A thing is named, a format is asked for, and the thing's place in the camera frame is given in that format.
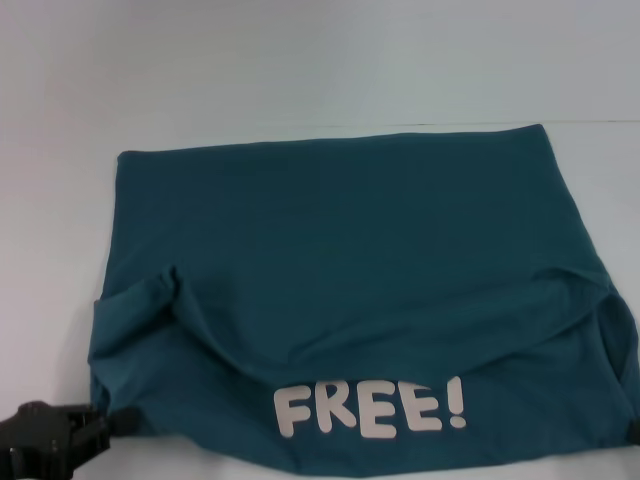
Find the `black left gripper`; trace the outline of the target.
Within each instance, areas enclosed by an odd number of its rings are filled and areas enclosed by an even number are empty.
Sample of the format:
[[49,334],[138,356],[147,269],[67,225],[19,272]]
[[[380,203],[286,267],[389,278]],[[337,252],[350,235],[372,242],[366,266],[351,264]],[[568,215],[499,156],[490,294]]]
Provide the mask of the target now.
[[66,480],[110,448],[111,437],[138,433],[141,412],[127,407],[107,420],[88,404],[21,405],[1,422],[1,478]]

